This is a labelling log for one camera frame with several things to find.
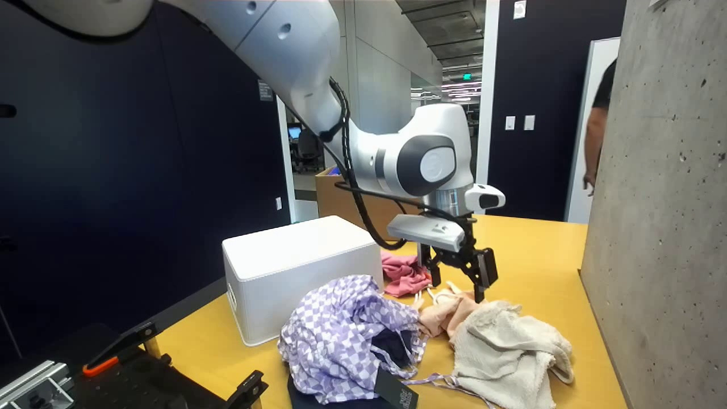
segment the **robotic arm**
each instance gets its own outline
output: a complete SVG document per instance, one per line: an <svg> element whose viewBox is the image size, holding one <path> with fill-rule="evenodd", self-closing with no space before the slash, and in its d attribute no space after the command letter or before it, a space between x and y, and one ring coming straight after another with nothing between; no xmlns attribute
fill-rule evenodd
<svg viewBox="0 0 727 409"><path fill-rule="evenodd" d="M351 121L343 91L331 83L342 35L328 0L162 2L206 23L279 96L343 161L356 196L424 199L426 211L400 213L388 226L392 235L421 244L434 285L438 285L436 261L445 261L465 269L476 283L476 299L485 299L499 274L493 254L476 250L470 213L503 207L504 196L476 185L468 122L459 105L421 108L399 134L368 134ZM145 21L152 0L25 0L25 5L64 29L119 36Z"/></svg>

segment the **person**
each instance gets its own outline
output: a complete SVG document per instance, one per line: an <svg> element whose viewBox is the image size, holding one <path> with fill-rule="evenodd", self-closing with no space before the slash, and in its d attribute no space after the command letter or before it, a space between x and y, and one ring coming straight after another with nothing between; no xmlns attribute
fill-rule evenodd
<svg viewBox="0 0 727 409"><path fill-rule="evenodd" d="M591 190L591 196L593 196L596 183L599 183L601 151L604 145L604 134L608 134L613 77L616 77L616 62L608 69L604 77L601 79L601 87L599 87L593 105L591 105L588 122L586 122L585 190Z"/></svg>

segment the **yellow table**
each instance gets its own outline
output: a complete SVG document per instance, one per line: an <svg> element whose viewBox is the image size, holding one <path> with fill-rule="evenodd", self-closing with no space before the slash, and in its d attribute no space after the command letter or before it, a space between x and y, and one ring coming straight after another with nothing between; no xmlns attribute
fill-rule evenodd
<svg viewBox="0 0 727 409"><path fill-rule="evenodd" d="M586 301L580 263L586 227L525 219L486 216L476 226L478 247L493 247L500 279L486 301L510 301L521 311L555 325L576 349L576 385L563 387L552 378L552 396L560 408L621 409L627 408L611 359ZM444 283L470 291L470 279L457 269L442 269ZM262 399L267 409L292 408L286 370L276 341L245 349L236 330L228 299L219 299L189 318L159 334L159 349L174 358L184 376L228 399L252 370L262 370L270 385ZM445 338L427 343L421 376L451 372L453 349ZM459 391L417 387L421 408L485 408L483 400Z"/></svg>

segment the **purple checkered cloth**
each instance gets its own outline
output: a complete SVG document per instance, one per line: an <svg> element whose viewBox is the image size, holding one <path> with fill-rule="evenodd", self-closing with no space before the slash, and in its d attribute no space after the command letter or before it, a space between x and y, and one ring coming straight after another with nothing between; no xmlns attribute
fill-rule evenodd
<svg viewBox="0 0 727 409"><path fill-rule="evenodd" d="M415 369L400 369L376 349L373 336L384 327L402 334L417 324L417 310L387 301L368 275L351 275L303 299L282 327L277 351L295 389L320 405L373 400L379 369L399 378L415 376ZM424 341L415 338L410 359L418 363L424 352Z"/></svg>

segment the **white styrofoam box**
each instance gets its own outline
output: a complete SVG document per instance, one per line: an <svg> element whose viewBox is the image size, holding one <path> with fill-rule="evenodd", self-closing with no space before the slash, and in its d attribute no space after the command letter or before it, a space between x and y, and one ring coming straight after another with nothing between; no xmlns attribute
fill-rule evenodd
<svg viewBox="0 0 727 409"><path fill-rule="evenodd" d="M279 334L303 295L337 277L371 275L382 285L382 250L340 216L223 241L228 299L245 346Z"/></svg>

